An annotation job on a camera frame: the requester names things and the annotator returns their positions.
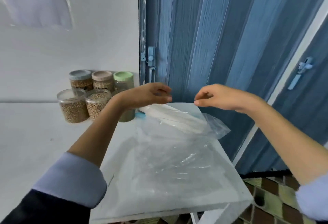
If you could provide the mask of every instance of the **pink jar lid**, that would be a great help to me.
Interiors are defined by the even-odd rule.
[[[95,81],[112,81],[113,80],[112,72],[107,71],[107,70],[100,70],[100,71],[93,72],[91,77]]]

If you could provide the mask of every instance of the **white table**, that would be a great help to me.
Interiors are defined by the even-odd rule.
[[[190,103],[170,103],[170,106],[186,112],[199,111]],[[20,202],[33,183],[90,124],[90,120],[78,124],[66,123],[57,103],[0,103],[0,133],[2,134],[0,141],[0,220]],[[114,174],[122,181],[124,179],[122,171],[133,162],[133,158],[127,154],[133,147],[133,143],[130,143],[129,140],[135,136],[134,124],[133,120],[117,125],[101,167],[108,183]],[[219,208],[206,212],[200,222],[208,223],[209,220],[206,218],[210,218],[213,222],[213,218],[216,218],[220,219],[220,223],[230,223],[249,205],[252,197],[219,142],[215,143],[215,149],[229,167],[226,170],[232,171],[230,179],[236,190],[233,197],[224,193],[221,193],[221,199],[218,199],[216,194],[194,198],[186,195],[183,199],[182,205],[185,206],[183,208],[174,207],[182,206],[181,203],[177,203],[178,199],[171,199],[159,206],[154,206],[150,201],[149,211],[133,216],[117,216],[106,219],[102,219],[104,216],[97,215],[100,207],[104,208],[100,205],[92,211],[92,218],[97,219],[94,222],[108,223]],[[114,183],[111,182],[108,193],[111,192],[110,188],[113,186]],[[118,201],[120,197],[121,195],[117,195],[115,201]],[[138,205],[141,205],[135,202],[138,200],[134,200],[131,199],[131,205],[127,207],[137,208]],[[235,208],[232,213],[225,211],[231,207]]]

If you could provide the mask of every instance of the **clear plastic bag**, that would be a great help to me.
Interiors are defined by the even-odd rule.
[[[143,195],[198,195],[220,185],[212,142],[230,130],[205,113],[155,107],[138,119],[133,185]]]

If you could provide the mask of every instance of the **person's left hand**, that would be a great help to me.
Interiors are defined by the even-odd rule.
[[[171,88],[160,82],[125,90],[113,96],[125,109],[133,109],[151,104],[166,104],[172,101]]]

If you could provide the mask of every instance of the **white wall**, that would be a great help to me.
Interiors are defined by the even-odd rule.
[[[55,101],[76,69],[127,70],[139,81],[138,0],[70,3],[70,31],[10,26],[0,3],[0,102]]]

